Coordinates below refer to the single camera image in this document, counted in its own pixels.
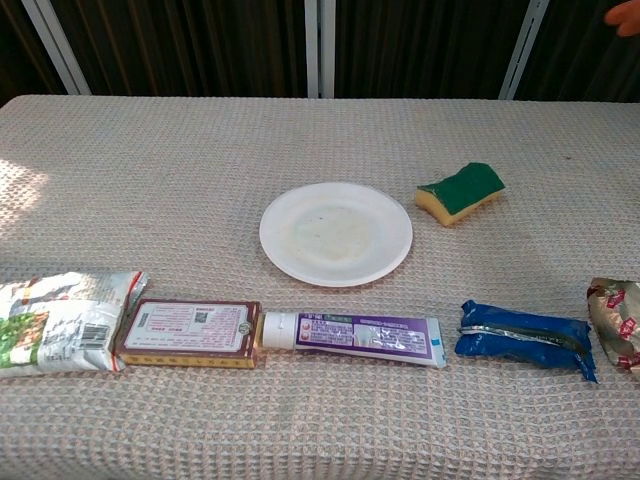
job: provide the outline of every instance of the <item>toothpaste cap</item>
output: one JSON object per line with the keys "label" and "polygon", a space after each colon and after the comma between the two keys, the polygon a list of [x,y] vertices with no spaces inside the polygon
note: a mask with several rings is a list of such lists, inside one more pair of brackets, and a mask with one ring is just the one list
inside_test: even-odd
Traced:
{"label": "toothpaste cap", "polygon": [[293,350],[297,321],[297,313],[267,312],[264,317],[262,346]]}

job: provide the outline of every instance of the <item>sponge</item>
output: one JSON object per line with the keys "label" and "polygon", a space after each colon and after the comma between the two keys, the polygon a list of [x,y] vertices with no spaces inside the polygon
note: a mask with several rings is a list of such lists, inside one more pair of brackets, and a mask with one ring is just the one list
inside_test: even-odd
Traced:
{"label": "sponge", "polygon": [[489,165],[470,163],[441,182],[419,186],[416,205],[448,227],[495,199],[504,188]]}

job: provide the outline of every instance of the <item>brown curtain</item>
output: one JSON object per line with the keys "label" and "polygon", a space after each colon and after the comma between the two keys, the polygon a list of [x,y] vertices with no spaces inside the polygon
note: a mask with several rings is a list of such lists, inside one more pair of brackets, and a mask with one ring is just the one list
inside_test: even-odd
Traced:
{"label": "brown curtain", "polygon": [[516,98],[640,101],[640,37],[619,38],[603,22],[621,2],[550,2]]}
{"label": "brown curtain", "polygon": [[0,0],[0,106],[18,95],[66,93],[20,0]]}
{"label": "brown curtain", "polygon": [[53,0],[94,94],[305,97],[304,0]]}
{"label": "brown curtain", "polygon": [[497,98],[528,4],[338,0],[336,96]]}

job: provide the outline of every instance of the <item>metal bar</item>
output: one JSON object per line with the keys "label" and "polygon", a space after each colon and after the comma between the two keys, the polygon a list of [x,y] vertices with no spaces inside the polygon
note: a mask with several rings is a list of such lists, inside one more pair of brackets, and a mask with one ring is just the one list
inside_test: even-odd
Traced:
{"label": "metal bar", "polygon": [[515,97],[548,6],[549,0],[530,0],[498,95],[500,100],[513,100]]}
{"label": "metal bar", "polygon": [[82,69],[49,0],[22,0],[60,80],[70,95],[91,95]]}
{"label": "metal bar", "polygon": [[304,28],[307,47],[307,96],[320,96],[318,58],[318,0],[304,0]]}
{"label": "metal bar", "polygon": [[320,96],[334,97],[336,73],[336,0],[320,1]]}

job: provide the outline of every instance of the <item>hand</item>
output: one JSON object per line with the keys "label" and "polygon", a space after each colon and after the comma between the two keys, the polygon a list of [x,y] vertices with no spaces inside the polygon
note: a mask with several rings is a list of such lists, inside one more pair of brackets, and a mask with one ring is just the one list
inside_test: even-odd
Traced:
{"label": "hand", "polygon": [[630,0],[613,7],[604,16],[608,25],[618,25],[618,35],[631,37],[640,34],[640,0]]}

